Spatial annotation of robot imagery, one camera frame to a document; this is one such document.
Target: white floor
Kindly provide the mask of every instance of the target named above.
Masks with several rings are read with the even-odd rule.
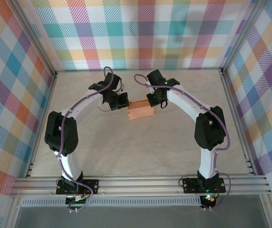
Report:
[[[129,100],[145,98],[149,90],[133,80],[135,73],[115,71],[122,78]],[[220,106],[231,137],[231,147],[218,156],[217,167],[226,173],[247,173],[244,154],[217,70],[162,70],[166,79],[177,79],[192,95],[211,106]],[[49,112],[71,106],[92,83],[103,80],[102,72],[63,72],[58,75]],[[108,104],[101,109],[108,110]],[[194,139],[195,123],[174,104],[156,107],[155,115],[129,120],[126,108],[92,110],[78,126],[78,163],[87,175],[196,174],[200,148]],[[55,155],[41,137],[32,176],[60,176]]]

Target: wooden block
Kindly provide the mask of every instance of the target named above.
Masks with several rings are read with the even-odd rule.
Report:
[[[130,106],[127,108],[128,118],[130,120],[154,115],[155,108],[150,106],[148,99],[130,101]]]

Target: plaid wallpaper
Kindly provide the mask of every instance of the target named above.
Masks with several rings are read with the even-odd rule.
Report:
[[[22,177],[52,77],[5,0],[0,0],[0,226]]]
[[[19,0],[58,70],[219,68],[254,2]]]
[[[228,72],[252,156],[272,188],[272,0]]]

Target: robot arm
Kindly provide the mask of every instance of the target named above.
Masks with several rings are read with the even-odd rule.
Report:
[[[166,80],[159,70],[151,72],[148,74],[147,78],[149,80],[147,82],[148,85],[171,86],[179,91],[186,92],[177,80],[173,78]],[[202,190],[210,188],[215,182],[215,179],[219,178],[214,167],[214,156],[217,146],[224,141],[225,132],[218,120],[216,120],[210,112],[207,112],[202,109],[202,107],[198,106],[198,104],[210,109],[225,124],[222,109],[218,106],[212,108],[193,96],[187,97],[177,90],[170,88],[156,87],[153,88],[153,90],[150,88],[150,94],[147,94],[147,98],[152,107],[159,104],[162,105],[164,102],[166,103],[164,107],[166,107],[167,101],[170,101],[179,106],[194,120],[196,123],[194,136],[201,149],[201,164],[199,171],[197,172],[197,181]]]
[[[58,155],[61,145],[61,123],[64,114],[70,112],[64,125],[64,147],[61,161],[65,172],[74,180],[78,180],[78,182],[82,181],[83,174],[77,164],[76,155],[73,153],[78,145],[77,126],[93,109],[99,107],[104,102],[109,104],[111,110],[121,109],[129,105],[127,93],[121,93],[124,85],[121,78],[117,75],[114,75],[113,82],[108,89],[90,96],[105,88],[111,81],[111,77],[111,73],[108,73],[104,81],[92,84],[83,96],[88,98],[79,103],[72,111],[71,107],[69,107],[60,113],[51,112],[48,116],[45,143],[54,151],[55,155]],[[62,177],[67,183],[70,182],[70,179],[64,172],[62,172]]]

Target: vented panel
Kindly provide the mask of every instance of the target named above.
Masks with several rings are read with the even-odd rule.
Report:
[[[89,206],[198,206],[200,198],[195,196],[185,197],[103,197],[93,199]],[[66,206],[65,198],[50,199],[50,198],[24,198],[22,207],[54,207]]]

